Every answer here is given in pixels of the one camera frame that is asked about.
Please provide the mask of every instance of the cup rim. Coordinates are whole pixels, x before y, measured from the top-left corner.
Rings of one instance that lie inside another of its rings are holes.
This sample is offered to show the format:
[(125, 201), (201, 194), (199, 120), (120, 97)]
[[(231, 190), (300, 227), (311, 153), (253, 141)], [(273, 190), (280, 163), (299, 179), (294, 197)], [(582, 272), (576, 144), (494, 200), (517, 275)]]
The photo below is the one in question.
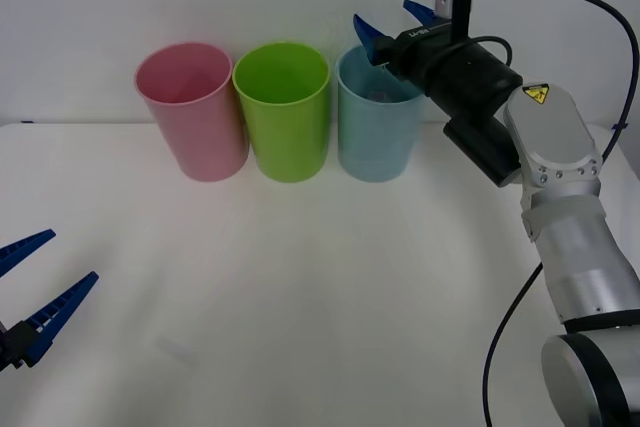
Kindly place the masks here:
[[(160, 102), (158, 100), (152, 99), (151, 97), (145, 95), (140, 90), (140, 88), (138, 87), (138, 75), (140, 74), (140, 70), (142, 70), (142, 67), (144, 67), (145, 64), (147, 62), (149, 62), (156, 55), (159, 55), (159, 54), (161, 54), (161, 53), (163, 53), (163, 52), (165, 52), (165, 51), (167, 51), (169, 49), (173, 49), (175, 47), (180, 47), (180, 46), (183, 46), (183, 45), (201, 45), (201, 46), (205, 46), (205, 47), (210, 47), (210, 48), (213, 48), (213, 49), (217, 50), (222, 55), (224, 55), (224, 58), (229, 63), (229, 72), (227, 73), (227, 76), (222, 81), (220, 86), (217, 89), (215, 89), (214, 91), (209, 92), (207, 95), (202, 96), (202, 97), (198, 97), (197, 99), (190, 100), (188, 102)], [(222, 89), (224, 89), (229, 84), (229, 80), (231, 79), (231, 74), (233, 73), (233, 69), (234, 69), (233, 60), (231, 60), (231, 57), (229, 56), (229, 54), (227, 54), (227, 52), (225, 52), (224, 49), (221, 49), (217, 45), (209, 44), (207, 42), (197, 42), (197, 41), (176, 42), (174, 44), (166, 45), (166, 46), (162, 47), (161, 49), (158, 49), (158, 50), (152, 52), (151, 54), (149, 54), (147, 57), (145, 57), (144, 60), (142, 62), (140, 62), (140, 65), (138, 65), (138, 68), (136, 69), (136, 73), (133, 76), (133, 85), (134, 85), (136, 91), (138, 92), (138, 94), (140, 94), (140, 96), (143, 99), (148, 100), (149, 102), (152, 102), (155, 105), (162, 105), (162, 106), (166, 106), (166, 107), (184, 107), (185, 105), (191, 105), (191, 104), (194, 104), (196, 102), (201, 102), (201, 101), (203, 101), (205, 99), (213, 97), (218, 92), (220, 92)]]
[(410, 102), (413, 102), (416, 99), (419, 99), (423, 95), (423, 94), (419, 93), (415, 97), (412, 97), (411, 99), (403, 100), (402, 102), (378, 102), (377, 100), (367, 99), (365, 97), (362, 97), (362, 96), (356, 94), (353, 90), (351, 90), (349, 87), (347, 87), (346, 84), (342, 81), (342, 77), (340, 76), (340, 66), (344, 62), (344, 59), (347, 57), (347, 55), (349, 55), (354, 50), (359, 50), (359, 49), (364, 49), (364, 47), (362, 47), (361, 45), (356, 45), (354, 47), (351, 47), (350, 49), (345, 51), (340, 56), (338, 61), (336, 62), (335, 75), (336, 75), (336, 78), (338, 79), (338, 83), (340, 84), (340, 87), (342, 87), (345, 90), (345, 92), (347, 92), (348, 94), (350, 94), (351, 96), (355, 97), (356, 99), (358, 99), (358, 100), (360, 100), (362, 102), (365, 102), (365, 103), (371, 104), (371, 105), (381, 106), (381, 107), (384, 107), (384, 106), (394, 106), (394, 107), (402, 106), (402, 105), (408, 104)]
[[(252, 53), (254, 53), (254, 52), (256, 52), (256, 51), (258, 51), (260, 49), (263, 49), (265, 47), (272, 47), (274, 45), (281, 45), (281, 44), (289, 44), (289, 45), (295, 45), (297, 47), (304, 47), (305, 49), (308, 49), (308, 50), (312, 51), (314, 54), (317, 54), (318, 57), (320, 57), (322, 59), (322, 61), (324, 62), (325, 66), (327, 67), (327, 78), (324, 80), (323, 84), (318, 88), (318, 90), (316, 90), (314, 93), (312, 93), (308, 97), (305, 97), (304, 99), (294, 100), (293, 102), (285, 102), (285, 103), (264, 102), (262, 100), (254, 99), (253, 97), (247, 95), (242, 89), (240, 89), (240, 87), (238, 87), (238, 82), (236, 81), (236, 72), (238, 70), (238, 66), (242, 63), (243, 60), (245, 60)], [(316, 97), (317, 95), (319, 95), (327, 87), (327, 85), (329, 84), (329, 81), (331, 80), (331, 68), (329, 67), (329, 62), (327, 62), (327, 59), (325, 58), (324, 55), (322, 55), (322, 53), (320, 53), (319, 50), (314, 49), (310, 45), (304, 44), (302, 42), (292, 42), (292, 41), (288, 41), (288, 40), (282, 40), (282, 41), (279, 41), (279, 42), (269, 42), (267, 44), (260, 45), (259, 47), (256, 47), (255, 49), (251, 49), (249, 52), (244, 54), (240, 58), (240, 60), (238, 60), (238, 62), (236, 62), (236, 65), (233, 67), (233, 73), (231, 75), (231, 78), (232, 78), (232, 81), (233, 81), (233, 86), (235, 87), (236, 92), (238, 92), (238, 95), (250, 100), (251, 102), (254, 102), (254, 103), (259, 104), (259, 105), (268, 105), (268, 106), (273, 106), (273, 107), (287, 107), (287, 106), (298, 105), (298, 104), (304, 103), (304, 102), (306, 102), (308, 100), (311, 100), (312, 98)]]

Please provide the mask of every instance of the white wall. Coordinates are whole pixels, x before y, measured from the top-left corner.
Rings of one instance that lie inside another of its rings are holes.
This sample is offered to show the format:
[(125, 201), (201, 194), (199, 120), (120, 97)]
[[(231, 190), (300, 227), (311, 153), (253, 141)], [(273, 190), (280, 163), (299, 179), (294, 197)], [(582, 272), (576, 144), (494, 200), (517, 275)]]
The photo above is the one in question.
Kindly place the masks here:
[[(640, 30), (637, 0), (607, 1)], [(356, 42), (356, 11), (388, 33), (412, 26), (401, 2), (0, 0), (0, 123), (146, 121), (132, 75), (154, 49), (196, 39), (218, 43), (237, 58), (262, 42), (295, 39), (333, 61)], [(578, 0), (475, 0), (472, 34), (506, 37), (517, 70), (563, 85), (586, 120), (613, 123), (630, 55), (623, 31), (606, 14)], [(640, 112), (634, 117), (624, 143), (640, 171)]]

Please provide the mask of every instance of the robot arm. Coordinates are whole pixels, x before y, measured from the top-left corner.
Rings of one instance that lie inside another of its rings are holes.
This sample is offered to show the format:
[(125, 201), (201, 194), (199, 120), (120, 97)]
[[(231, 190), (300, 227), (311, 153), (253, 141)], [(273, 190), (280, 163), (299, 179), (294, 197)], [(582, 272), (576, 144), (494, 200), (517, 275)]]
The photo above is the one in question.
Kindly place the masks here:
[(640, 281), (605, 221), (602, 158), (559, 87), (516, 89), (504, 117), (520, 158), (524, 226), (567, 330), (542, 351), (554, 407), (569, 427), (637, 426)]
[[(444, 133), (489, 179), (499, 187), (521, 180), (523, 223), (567, 330), (542, 352), (545, 382), (564, 424), (638, 427), (640, 281), (598, 198), (603, 157), (566, 91), (523, 85), (509, 66), (508, 43), (468, 37), (471, 0), (436, 5), (433, 12), (405, 1), (423, 25), (396, 39), (357, 15), (354, 26), (372, 64), (416, 85), (451, 117)], [(634, 44), (632, 30), (630, 38)], [(506, 65), (479, 45), (487, 41), (507, 48)], [(495, 114), (503, 105), (500, 122)]]

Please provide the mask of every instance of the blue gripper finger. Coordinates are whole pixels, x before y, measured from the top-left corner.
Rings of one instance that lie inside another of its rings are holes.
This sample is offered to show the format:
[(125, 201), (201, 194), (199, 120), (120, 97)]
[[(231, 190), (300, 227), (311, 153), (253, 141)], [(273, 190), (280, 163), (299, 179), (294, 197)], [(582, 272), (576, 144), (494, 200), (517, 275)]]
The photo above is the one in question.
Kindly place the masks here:
[(424, 25), (429, 26), (438, 20), (436, 13), (429, 7), (425, 7), (422, 4), (414, 2), (413, 0), (404, 0), (402, 7), (413, 15), (418, 21)]
[(353, 28), (356, 29), (356, 34), (358, 34), (358, 38), (367, 52), (369, 62), (374, 63), (376, 54), (373, 48), (373, 41), (377, 37), (384, 37), (385, 35), (367, 24), (358, 14), (353, 16)]
[(98, 274), (91, 272), (53, 302), (45, 305), (25, 322), (39, 333), (38, 339), (27, 349), (24, 361), (29, 367), (37, 364), (49, 350), (53, 339), (71, 318), (80, 303), (98, 281)]
[(51, 229), (0, 248), (0, 277), (56, 236)]

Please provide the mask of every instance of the plastic cup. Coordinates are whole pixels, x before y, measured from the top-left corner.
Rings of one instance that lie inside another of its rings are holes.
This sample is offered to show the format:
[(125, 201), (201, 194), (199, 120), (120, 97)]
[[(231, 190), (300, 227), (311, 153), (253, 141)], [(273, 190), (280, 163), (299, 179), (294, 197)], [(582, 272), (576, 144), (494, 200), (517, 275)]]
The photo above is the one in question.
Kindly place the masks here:
[(229, 82), (232, 70), (224, 51), (189, 42), (155, 52), (136, 72), (138, 92), (192, 179), (226, 179), (247, 160), (242, 114)]
[(421, 92), (382, 67), (363, 47), (336, 64), (338, 156), (342, 167), (365, 182), (384, 182), (407, 166), (420, 124)]
[(249, 52), (233, 83), (260, 170), (280, 182), (299, 182), (323, 166), (329, 142), (330, 69), (303, 44), (280, 42)]

